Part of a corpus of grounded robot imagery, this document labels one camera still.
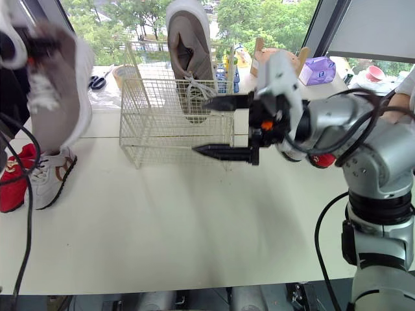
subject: wire basket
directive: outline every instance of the wire basket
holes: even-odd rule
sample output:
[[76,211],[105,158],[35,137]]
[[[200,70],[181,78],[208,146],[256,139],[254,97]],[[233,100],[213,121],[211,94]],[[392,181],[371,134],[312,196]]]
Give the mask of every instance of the wire basket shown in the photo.
[[[224,66],[218,49],[213,49],[214,65]],[[127,43],[125,65],[134,66],[135,74],[123,82],[119,144],[131,162],[137,168],[143,163],[217,162],[191,148],[208,143],[232,144],[233,113],[201,108],[201,92],[188,80],[174,79],[166,43]],[[218,95],[232,93],[233,79],[228,77],[233,77],[233,66],[229,68],[226,79],[197,83],[217,90]]]

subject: tree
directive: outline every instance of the tree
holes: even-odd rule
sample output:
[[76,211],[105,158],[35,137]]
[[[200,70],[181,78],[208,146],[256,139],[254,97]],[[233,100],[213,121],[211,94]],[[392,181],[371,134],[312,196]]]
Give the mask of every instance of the tree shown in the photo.
[[164,25],[164,17],[167,5],[172,0],[119,0],[114,5],[105,6],[111,18],[119,20],[124,27],[139,33],[141,28],[142,35],[146,36],[144,26],[152,28],[156,40],[158,33]]
[[227,42],[243,41],[255,28],[260,0],[222,0],[218,6],[219,35]]
[[92,47],[96,65],[122,64],[123,45],[130,40],[118,21],[100,21],[93,0],[62,0],[76,34]]
[[222,0],[218,24],[223,43],[242,42],[253,53],[261,36],[270,47],[300,50],[318,0],[293,5],[276,0]]

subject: shoelace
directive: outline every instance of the shoelace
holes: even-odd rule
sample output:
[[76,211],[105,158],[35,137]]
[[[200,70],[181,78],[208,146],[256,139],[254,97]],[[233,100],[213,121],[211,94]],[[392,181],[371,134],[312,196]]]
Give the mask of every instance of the shoelace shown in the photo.
[[32,174],[30,175],[30,180],[34,181],[34,182],[42,182],[45,180],[45,178],[47,177],[47,170],[48,170],[48,166],[44,165],[45,162],[48,162],[48,159],[40,159],[39,165],[38,167],[36,167]]
[[30,93],[27,108],[30,113],[37,113],[38,108],[54,110],[59,107],[59,95],[49,79],[40,72],[29,72]]
[[193,78],[193,76],[185,76],[184,78],[190,82],[186,89],[187,109],[189,112],[191,111],[192,102],[200,102],[201,100],[217,96],[217,92],[213,88],[197,82],[198,80]]

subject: brown shoe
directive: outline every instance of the brown shoe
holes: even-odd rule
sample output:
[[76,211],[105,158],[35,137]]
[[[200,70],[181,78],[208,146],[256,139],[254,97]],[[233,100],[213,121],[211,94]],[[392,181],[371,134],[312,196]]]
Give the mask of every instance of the brown shoe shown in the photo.
[[[213,82],[209,21],[203,6],[196,0],[175,0],[166,12],[168,45],[174,77],[177,80],[210,80],[209,83],[180,81],[176,83],[183,113],[192,123],[202,123],[208,115],[202,109],[206,96],[217,93]],[[209,89],[207,95],[202,89]]]

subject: shoe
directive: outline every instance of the shoe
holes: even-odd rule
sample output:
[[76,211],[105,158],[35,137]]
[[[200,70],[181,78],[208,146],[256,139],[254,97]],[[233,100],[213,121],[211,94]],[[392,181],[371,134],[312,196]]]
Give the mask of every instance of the shoe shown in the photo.
[[[196,0],[175,0],[167,7],[166,24],[174,77],[190,81],[176,83],[182,111],[185,115],[207,115],[210,111],[202,105],[217,94],[217,86],[195,80],[214,79],[208,16]],[[201,123],[206,117],[186,119]]]
[[41,64],[28,66],[27,107],[33,134],[43,151],[72,145],[86,131],[92,116],[88,83],[93,51],[66,30],[55,27],[49,33],[59,37],[61,51],[42,59]]
[[327,168],[336,161],[333,154],[309,155],[308,158],[312,166],[316,168]]
[[[30,175],[34,209],[50,207],[59,197],[68,175],[77,163],[77,157],[67,147],[57,155],[42,154],[40,163]],[[25,205],[29,204],[29,192],[25,193]]]
[[[27,144],[18,154],[20,161],[26,169],[32,168],[36,158],[36,149],[33,144]],[[5,172],[1,176],[0,182],[8,181],[22,175],[21,167],[15,157],[7,160]],[[0,187],[0,212],[8,213],[23,205],[25,191],[27,188],[26,178],[9,183]]]

